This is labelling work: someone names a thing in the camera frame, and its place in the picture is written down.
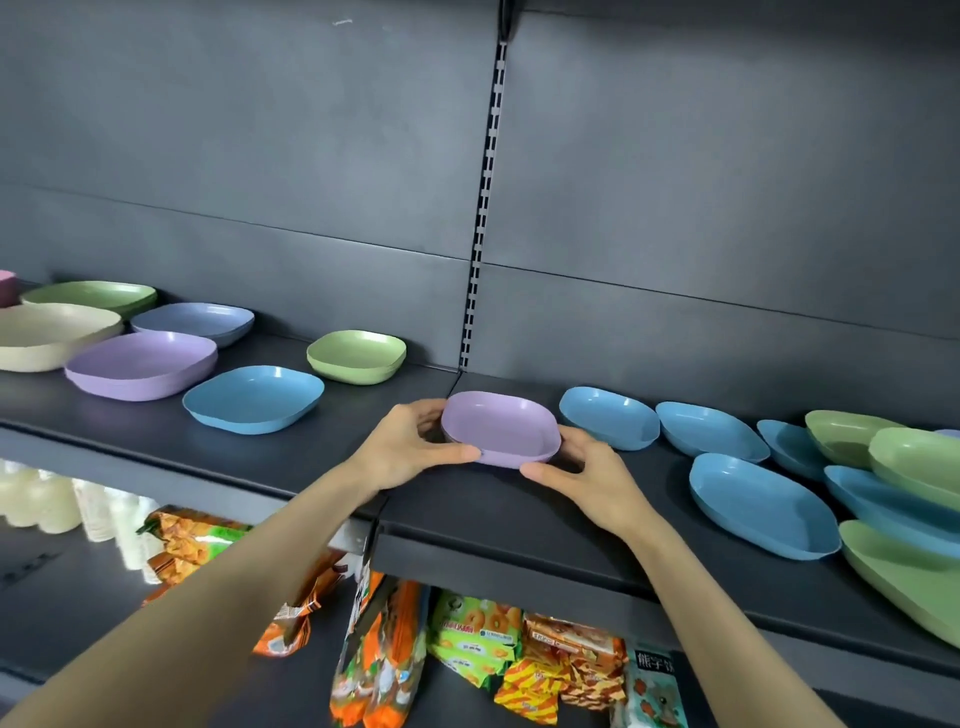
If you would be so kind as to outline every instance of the person's right hand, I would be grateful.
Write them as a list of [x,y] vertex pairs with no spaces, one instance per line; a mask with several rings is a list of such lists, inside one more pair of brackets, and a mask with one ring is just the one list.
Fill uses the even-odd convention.
[[576,427],[560,425],[560,434],[561,454],[582,464],[583,471],[567,473],[546,463],[524,463],[520,466],[524,477],[564,494],[591,521],[624,541],[632,531],[660,521],[613,448]]

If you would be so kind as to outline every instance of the person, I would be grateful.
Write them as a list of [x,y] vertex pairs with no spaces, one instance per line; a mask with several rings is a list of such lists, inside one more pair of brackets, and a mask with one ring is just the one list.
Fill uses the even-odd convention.
[[[239,681],[277,609],[357,506],[427,468],[480,456],[470,445],[424,439],[444,405],[395,406],[349,459],[92,645],[15,706],[0,728],[204,725]],[[570,497],[631,549],[721,728],[842,726],[651,507],[610,446],[571,427],[561,434],[562,454],[582,464],[580,473],[542,463],[520,472]]]

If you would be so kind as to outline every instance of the light green bowl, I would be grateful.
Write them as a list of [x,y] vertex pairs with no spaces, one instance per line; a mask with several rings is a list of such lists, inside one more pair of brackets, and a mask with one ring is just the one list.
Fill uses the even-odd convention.
[[372,331],[333,331],[306,350],[314,371],[347,384],[379,384],[396,374],[407,356],[402,339]]
[[860,521],[840,524],[843,555],[864,581],[923,629],[960,647],[960,559],[897,541]]
[[848,468],[870,468],[867,447],[886,427],[903,427],[882,417],[815,409],[806,414],[806,428],[827,460]]
[[870,443],[870,467],[891,485],[960,511],[960,438],[882,429]]
[[70,280],[27,291],[23,303],[73,303],[103,308],[129,319],[156,304],[156,289],[135,283],[114,283],[109,280]]

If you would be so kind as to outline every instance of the gray back panel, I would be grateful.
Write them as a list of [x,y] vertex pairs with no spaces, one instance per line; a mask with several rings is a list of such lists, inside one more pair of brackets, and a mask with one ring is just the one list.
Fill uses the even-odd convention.
[[11,185],[0,229],[3,267],[27,280],[146,283],[299,338],[365,328],[406,339],[412,361],[459,360],[466,260]]
[[469,258],[496,5],[7,0],[0,180]]
[[811,15],[523,14],[484,261],[960,338],[960,39],[943,4],[852,3],[904,18],[907,39],[765,32],[760,5]]
[[960,343],[484,265],[470,368],[756,418],[960,423]]

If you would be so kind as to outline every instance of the bowl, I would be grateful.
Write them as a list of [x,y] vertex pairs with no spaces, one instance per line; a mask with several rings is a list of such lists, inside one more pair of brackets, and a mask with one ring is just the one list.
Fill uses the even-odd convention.
[[870,469],[867,447],[885,427],[903,427],[882,417],[815,409],[804,418],[817,449],[834,465]]
[[134,316],[134,331],[173,331],[202,336],[219,349],[228,347],[253,327],[253,312],[218,303],[168,303]]
[[830,463],[817,449],[806,427],[779,420],[760,420],[756,430],[781,468],[810,480],[824,479],[824,468]]
[[478,463],[519,468],[549,460],[560,449],[557,420],[546,407],[493,392],[458,392],[441,416],[444,434],[480,448]]
[[705,452],[758,463],[770,457],[770,449],[749,425],[718,409],[662,401],[657,405],[660,429],[667,441],[684,455]]
[[892,539],[860,521],[840,526],[843,555],[870,586],[927,632],[960,647],[960,561]]
[[612,448],[638,450],[660,437],[660,418],[643,402],[596,387],[572,387],[560,400],[572,424]]
[[837,519],[804,486],[729,455],[699,455],[690,492],[704,514],[724,530],[771,553],[812,561],[840,550]]
[[201,336],[139,331],[96,344],[66,363],[67,378],[113,400],[161,400],[213,371],[217,345]]
[[135,283],[114,283],[109,280],[70,280],[27,291],[23,303],[75,303],[104,308],[119,313],[124,320],[152,308],[156,289]]
[[16,305],[16,273],[0,271],[0,308]]
[[70,303],[0,309],[0,369],[49,372],[123,330],[119,314]]
[[283,367],[240,367],[198,384],[183,395],[183,406],[204,425],[264,435],[292,425],[323,393],[318,376]]
[[862,522],[924,551],[960,558],[960,513],[843,465],[826,468],[834,497]]
[[307,347],[318,374],[347,384],[379,384],[396,373],[407,355],[402,339],[372,331],[332,331]]
[[870,443],[874,473],[915,496],[960,511],[960,440],[923,429],[882,429]]

